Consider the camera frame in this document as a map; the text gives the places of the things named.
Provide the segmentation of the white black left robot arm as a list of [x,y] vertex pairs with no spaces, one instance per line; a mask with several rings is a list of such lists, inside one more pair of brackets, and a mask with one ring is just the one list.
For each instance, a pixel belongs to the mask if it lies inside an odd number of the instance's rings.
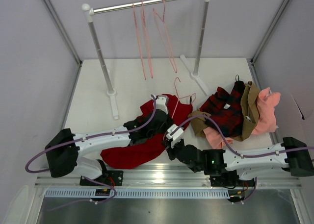
[[63,129],[45,146],[48,171],[51,177],[59,178],[81,167],[83,173],[98,178],[104,171],[102,163],[89,161],[85,155],[98,150],[143,146],[156,135],[165,133],[172,124],[169,114],[157,109],[147,117],[129,121],[112,132],[81,134],[77,137],[69,128]]

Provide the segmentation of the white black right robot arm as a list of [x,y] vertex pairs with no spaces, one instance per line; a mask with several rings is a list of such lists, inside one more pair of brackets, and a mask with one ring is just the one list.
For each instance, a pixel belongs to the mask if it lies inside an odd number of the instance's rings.
[[305,143],[285,137],[282,143],[259,149],[231,151],[230,149],[200,150],[185,144],[183,139],[162,142],[170,160],[179,160],[194,173],[203,172],[210,178],[221,178],[233,186],[235,180],[250,181],[279,170],[294,177],[314,174],[314,165]]

